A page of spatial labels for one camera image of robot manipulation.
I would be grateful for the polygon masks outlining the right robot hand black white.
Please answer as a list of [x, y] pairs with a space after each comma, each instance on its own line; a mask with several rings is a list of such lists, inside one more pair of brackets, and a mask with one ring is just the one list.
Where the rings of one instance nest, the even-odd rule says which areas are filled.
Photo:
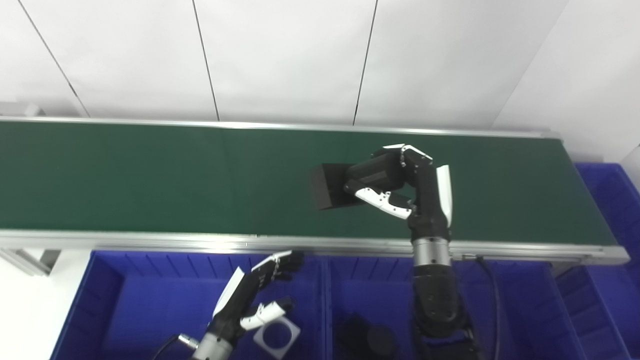
[[405, 220], [411, 240], [451, 240], [450, 169], [432, 157], [399, 143], [386, 145], [367, 161], [345, 171], [345, 193], [382, 212]]

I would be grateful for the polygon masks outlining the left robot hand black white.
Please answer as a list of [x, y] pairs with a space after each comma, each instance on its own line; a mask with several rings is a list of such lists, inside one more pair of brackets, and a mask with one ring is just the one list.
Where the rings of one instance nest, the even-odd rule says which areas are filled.
[[206, 337], [214, 342], [225, 341], [235, 347], [247, 331], [256, 330], [276, 321], [295, 307], [291, 296], [254, 305], [256, 296], [275, 280], [291, 281], [293, 273], [304, 264], [304, 253], [297, 250], [279, 251], [267, 256], [251, 271], [237, 268], [215, 305]]

